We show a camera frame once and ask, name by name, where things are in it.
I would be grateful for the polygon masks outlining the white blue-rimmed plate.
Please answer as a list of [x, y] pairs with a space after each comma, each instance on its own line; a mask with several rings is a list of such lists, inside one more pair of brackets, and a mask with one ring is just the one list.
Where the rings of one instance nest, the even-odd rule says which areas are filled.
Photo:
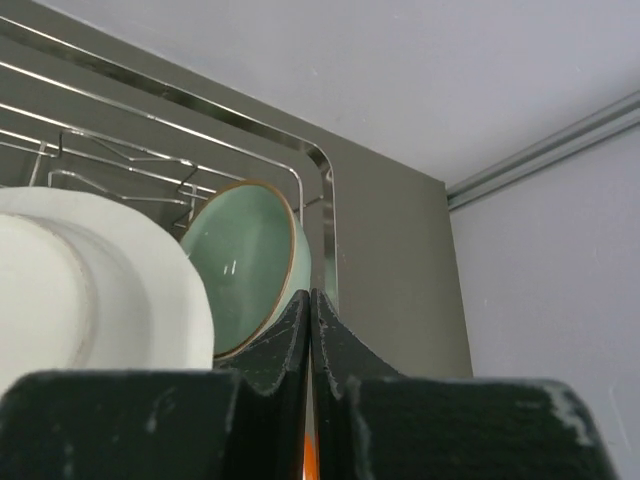
[[144, 214], [85, 192], [1, 191], [1, 386], [44, 370], [205, 370], [204, 285]]

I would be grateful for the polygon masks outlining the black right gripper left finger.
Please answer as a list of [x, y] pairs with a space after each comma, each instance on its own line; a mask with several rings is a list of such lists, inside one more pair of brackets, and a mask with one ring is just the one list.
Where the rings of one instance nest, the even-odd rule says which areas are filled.
[[1, 399], [5, 479], [299, 479], [310, 298], [210, 370], [49, 370]]

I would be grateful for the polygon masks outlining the orange white bowl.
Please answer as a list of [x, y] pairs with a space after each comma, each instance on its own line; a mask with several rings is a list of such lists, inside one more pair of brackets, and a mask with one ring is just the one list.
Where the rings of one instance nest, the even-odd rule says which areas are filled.
[[303, 455], [303, 480], [318, 480], [319, 470], [317, 466], [316, 451], [312, 436], [308, 433], [304, 437], [304, 455]]

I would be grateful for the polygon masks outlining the mint green bowl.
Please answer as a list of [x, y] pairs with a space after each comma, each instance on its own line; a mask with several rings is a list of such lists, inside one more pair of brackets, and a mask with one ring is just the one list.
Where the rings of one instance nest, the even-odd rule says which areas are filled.
[[243, 181], [196, 211], [180, 245], [204, 284], [213, 318], [213, 359], [246, 350], [311, 283], [301, 221], [270, 184]]

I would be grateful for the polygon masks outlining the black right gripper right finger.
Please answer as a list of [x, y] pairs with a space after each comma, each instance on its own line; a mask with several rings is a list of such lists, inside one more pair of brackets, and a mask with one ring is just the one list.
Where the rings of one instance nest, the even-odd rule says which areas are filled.
[[613, 479], [590, 411], [550, 379], [399, 373], [310, 294], [323, 479]]

